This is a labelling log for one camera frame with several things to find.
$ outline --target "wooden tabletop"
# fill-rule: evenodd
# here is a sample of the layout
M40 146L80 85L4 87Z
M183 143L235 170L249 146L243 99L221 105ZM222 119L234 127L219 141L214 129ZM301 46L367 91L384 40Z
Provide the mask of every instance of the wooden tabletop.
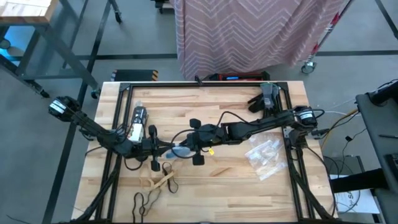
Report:
M302 82L288 82L293 106L307 105L308 99ZM110 129L113 121L119 83L104 83L95 121ZM197 118L202 124L216 124L223 111L232 111L244 119L257 119L261 113L248 111L247 101L260 94L257 87L196 87L196 88L134 88L131 111L137 102L147 108L147 126L156 125L158 137L164 141L183 129L189 129L189 119ZM237 119L226 115L223 122ZM281 129L269 131L280 138ZM308 139L308 145L319 155L318 141ZM88 149L98 146L91 142ZM288 168L260 181L244 154L252 146L245 141L237 146L214 147L215 154L205 154L206 164L193 166L191 159L176 160L173 168L179 184L176 194L166 187L148 215L145 222L292 222L296 221L295 207ZM100 189L106 150L99 149L88 154L81 174L73 217L94 199ZM320 203L332 211L333 197L322 163L311 152L304 150L310 189ZM170 161L159 159L159 162ZM130 167L137 167L135 159L127 160ZM140 177L149 176L160 180L161 172L150 172L150 160L146 160L141 171L129 171L122 165L113 222L132 222L131 210L136 192L147 192L149 183L140 185ZM302 208L306 206L301 197Z
M50 22L58 0L0 0L0 24Z

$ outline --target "wheel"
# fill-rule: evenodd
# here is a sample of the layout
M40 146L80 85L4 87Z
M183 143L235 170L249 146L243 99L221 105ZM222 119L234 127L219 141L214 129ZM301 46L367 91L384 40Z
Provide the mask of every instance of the wheel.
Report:
M121 16L121 13L120 13L120 12L115 12L115 13L114 13L114 16L115 16L115 18L116 18L116 21L117 21L119 24L121 24L121 23L122 23L122 16Z
M3 39L0 41L0 49L7 50L11 47L11 42L7 39Z
M91 91L91 97L92 97L93 99L98 99L98 97L100 96L100 94L101 94L101 89Z
M46 91L44 91L44 90L42 90L42 91L40 92L40 95L41 95L43 98L50 98L50 95L49 95Z
M312 73L316 66L317 64L315 62L307 62L301 67L301 72L304 74Z

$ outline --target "concrete floor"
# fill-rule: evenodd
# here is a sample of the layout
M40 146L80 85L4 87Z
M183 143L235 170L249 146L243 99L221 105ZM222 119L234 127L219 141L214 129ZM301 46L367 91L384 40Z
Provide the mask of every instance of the concrete floor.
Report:
M81 5L81 0L71 2ZM99 54L159 54L175 53L174 15L160 15L149 0L118 0L124 12L124 23L119 26L110 14ZM383 0L398 24L398 2ZM89 55L106 4L105 0L89 1L73 51ZM9 34L14 45L26 47L25 35ZM398 50L398 40L373 0L354 2L333 31L322 50ZM296 67L278 65L267 68L273 80L303 80L314 108L346 113L356 106L357 94L375 89L382 83L397 78L398 55L361 57L318 57L317 69L310 75ZM161 80L182 80L178 63L167 60L102 60L96 61L94 77L108 81L115 69L157 69ZM29 223L41 222L58 166L68 124L48 115L50 99L41 99L8 74L0 71L0 223L16 223L10 215ZM46 80L39 82L51 96L77 97L80 80ZM84 111L93 116L97 101L87 94ZM319 127L327 128L338 114L327 113L319 119ZM353 136L364 128L360 117L335 131L323 153L340 156L345 136ZM67 221L72 214L78 189L87 141L76 135L70 155L62 191L53 222ZM365 169L379 167L369 136L365 132L348 144L347 155L360 155ZM345 215L345 220L361 220L361 215Z

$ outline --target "plastic bag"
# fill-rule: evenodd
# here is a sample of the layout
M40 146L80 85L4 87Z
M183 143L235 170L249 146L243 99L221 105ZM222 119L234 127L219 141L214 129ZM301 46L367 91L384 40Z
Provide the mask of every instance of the plastic bag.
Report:
M281 155L282 138L272 133L260 133L249 139L254 147L245 156L256 171L260 180L264 180L276 172L287 167L287 163Z

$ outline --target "zigzag pattern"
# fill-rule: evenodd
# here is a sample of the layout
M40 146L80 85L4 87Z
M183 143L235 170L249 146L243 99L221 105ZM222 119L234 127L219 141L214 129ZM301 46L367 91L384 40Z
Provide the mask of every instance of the zigzag pattern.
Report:
M305 60L344 0L171 0L185 79Z

